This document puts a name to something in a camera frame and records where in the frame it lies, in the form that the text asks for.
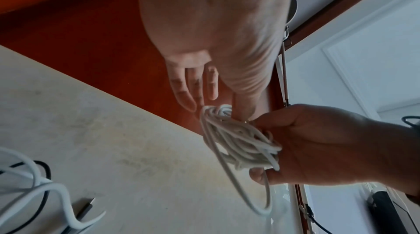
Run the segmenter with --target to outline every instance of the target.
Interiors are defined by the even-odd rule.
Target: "table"
[[[273,214],[258,217],[200,135],[2,46],[0,144],[45,161],[53,181],[67,186],[72,202],[80,205],[96,197],[86,219],[103,210],[107,214],[93,234],[302,233],[294,187],[273,187]],[[247,171],[236,175],[263,205],[264,187],[252,182]],[[0,176],[2,191],[29,185]],[[0,208],[12,196],[1,193]],[[40,199],[0,227],[0,233],[26,221]],[[41,215],[19,233],[60,233],[65,225],[59,200],[51,193]]]

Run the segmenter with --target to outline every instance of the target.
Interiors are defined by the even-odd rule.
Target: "fingernail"
[[[260,182],[263,179],[263,168],[252,168],[249,170],[249,176],[256,182]]]

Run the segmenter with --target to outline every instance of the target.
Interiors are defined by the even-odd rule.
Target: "thick white cable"
[[[268,216],[272,210],[270,185],[266,173],[263,173],[266,187],[266,206],[260,208],[250,200],[241,184],[227,163],[234,164],[236,169],[242,168],[273,168],[278,171],[278,152],[281,146],[273,141],[270,132],[264,135],[256,127],[231,119],[232,107],[222,105],[220,107],[205,106],[200,113],[200,123],[203,129],[204,142],[215,153],[222,168],[231,180],[245,203],[256,214]],[[216,143],[219,143],[226,151],[219,151]]]
[[[8,149],[8,148],[4,148],[4,147],[0,147],[0,152],[5,152],[7,154],[15,156],[16,158],[24,162],[25,165],[29,167],[32,174],[25,171],[14,170],[9,167],[0,167],[0,170],[3,170],[8,173],[12,173],[14,175],[19,175],[28,179],[33,179],[34,181],[33,185],[35,185],[35,187],[26,189],[23,194],[21,194],[19,197],[17,197],[14,201],[12,201],[9,204],[10,206],[8,207],[7,210],[5,210],[2,214],[0,214],[0,227],[8,219],[10,219],[20,210],[22,210],[25,207],[25,205],[27,205],[35,196],[45,191],[55,191],[59,194],[61,205],[64,211],[64,215],[66,217],[68,225],[73,229],[78,229],[78,230],[85,229],[89,227],[90,225],[93,225],[96,222],[98,222],[105,215],[106,212],[104,211],[99,216],[97,216],[96,218],[90,221],[87,221],[87,222],[78,221],[74,215],[73,208],[71,206],[69,192],[67,191],[67,188],[64,185],[60,183],[54,183],[54,182],[51,182],[49,179],[43,178],[41,176],[41,171],[39,170],[36,163],[32,159],[25,156],[24,154]]]

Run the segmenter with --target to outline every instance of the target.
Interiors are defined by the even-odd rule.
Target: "floor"
[[[176,102],[160,53],[143,28],[137,0],[50,0],[0,15],[0,45],[200,133]],[[231,91],[220,83],[219,98]],[[277,73],[256,115],[282,107]]]

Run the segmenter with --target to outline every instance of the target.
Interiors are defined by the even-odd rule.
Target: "white table surface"
[[[96,197],[86,219],[107,214],[92,234],[302,233],[294,187],[273,187],[273,214],[259,217],[202,136],[2,46],[0,145],[45,161],[78,208],[81,199]],[[0,157],[3,165],[16,162]],[[263,205],[264,187],[247,171],[236,174]],[[1,175],[0,209],[14,197],[4,187],[29,185]],[[26,221],[40,199],[1,226],[0,234]],[[19,233],[60,233],[65,225],[52,192],[41,215]]]

